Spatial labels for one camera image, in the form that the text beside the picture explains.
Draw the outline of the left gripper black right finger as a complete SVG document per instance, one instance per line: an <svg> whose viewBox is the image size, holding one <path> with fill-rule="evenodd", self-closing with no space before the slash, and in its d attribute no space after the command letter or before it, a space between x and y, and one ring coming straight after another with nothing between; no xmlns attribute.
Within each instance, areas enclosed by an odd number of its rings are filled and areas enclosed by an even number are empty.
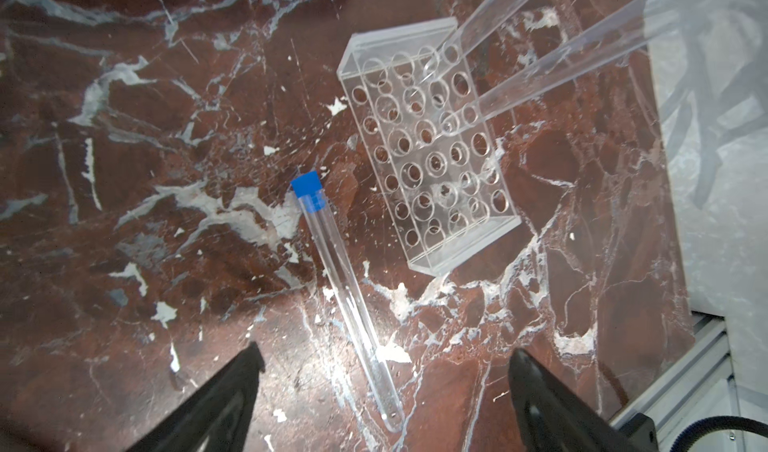
<svg viewBox="0 0 768 452"><path fill-rule="evenodd" d="M508 382L516 421L528 451L628 451L613 429L522 348L510 357Z"/></svg>

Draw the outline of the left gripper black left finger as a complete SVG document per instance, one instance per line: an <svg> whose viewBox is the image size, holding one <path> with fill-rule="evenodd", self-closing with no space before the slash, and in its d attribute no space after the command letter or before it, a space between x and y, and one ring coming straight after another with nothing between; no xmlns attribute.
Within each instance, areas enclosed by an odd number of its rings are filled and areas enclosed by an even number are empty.
<svg viewBox="0 0 768 452"><path fill-rule="evenodd" d="M265 362L251 342L132 451L242 451Z"/></svg>

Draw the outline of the blue capped test tube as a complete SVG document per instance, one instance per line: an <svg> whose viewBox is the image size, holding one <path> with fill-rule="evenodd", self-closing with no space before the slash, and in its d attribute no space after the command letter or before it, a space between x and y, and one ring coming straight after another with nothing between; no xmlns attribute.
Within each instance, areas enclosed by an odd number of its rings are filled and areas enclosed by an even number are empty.
<svg viewBox="0 0 768 452"><path fill-rule="evenodd" d="M485 119L506 112L681 27L686 6L709 0L633 0L481 96Z"/></svg>
<svg viewBox="0 0 768 452"><path fill-rule="evenodd" d="M316 171L302 174L291 181L291 187L333 287L382 421L389 431L399 432L405 420L403 405L389 368L379 357L380 341L319 175Z"/></svg>
<svg viewBox="0 0 768 452"><path fill-rule="evenodd" d="M529 0L485 0L472 16L442 44L439 51L449 64L468 55Z"/></svg>

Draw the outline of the clear acrylic test tube rack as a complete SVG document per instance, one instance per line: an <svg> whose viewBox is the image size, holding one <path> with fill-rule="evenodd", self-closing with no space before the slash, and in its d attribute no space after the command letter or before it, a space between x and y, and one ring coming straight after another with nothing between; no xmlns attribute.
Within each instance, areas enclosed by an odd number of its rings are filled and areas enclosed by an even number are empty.
<svg viewBox="0 0 768 452"><path fill-rule="evenodd" d="M457 29L355 34L337 69L408 267L432 276L521 223Z"/></svg>

